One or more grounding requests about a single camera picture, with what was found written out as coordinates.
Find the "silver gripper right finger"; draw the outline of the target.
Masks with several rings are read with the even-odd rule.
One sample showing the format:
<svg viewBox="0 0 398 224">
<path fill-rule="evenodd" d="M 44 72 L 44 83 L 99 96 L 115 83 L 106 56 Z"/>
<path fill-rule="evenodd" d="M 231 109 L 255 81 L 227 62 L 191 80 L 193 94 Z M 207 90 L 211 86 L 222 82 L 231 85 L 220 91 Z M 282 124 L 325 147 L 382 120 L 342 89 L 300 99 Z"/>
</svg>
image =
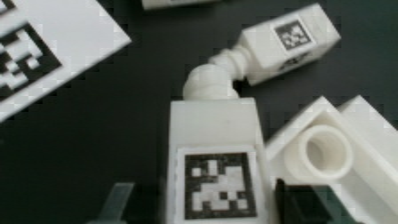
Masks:
<svg viewBox="0 0 398 224">
<path fill-rule="evenodd" d="M 362 224 L 350 215 L 328 185 L 275 183 L 280 224 Z"/>
</svg>

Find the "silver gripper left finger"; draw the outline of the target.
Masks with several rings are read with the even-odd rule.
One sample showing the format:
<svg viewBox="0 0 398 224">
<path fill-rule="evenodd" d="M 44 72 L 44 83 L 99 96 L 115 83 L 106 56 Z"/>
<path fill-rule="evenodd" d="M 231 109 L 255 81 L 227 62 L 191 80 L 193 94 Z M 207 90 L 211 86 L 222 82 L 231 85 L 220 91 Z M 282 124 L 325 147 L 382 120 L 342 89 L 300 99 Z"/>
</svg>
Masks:
<svg viewBox="0 0 398 224">
<path fill-rule="evenodd" d="M 97 218 L 85 224 L 127 224 L 127 222 L 122 220 L 122 213 L 133 188 L 133 182 L 117 182 L 113 184 Z"/>
</svg>

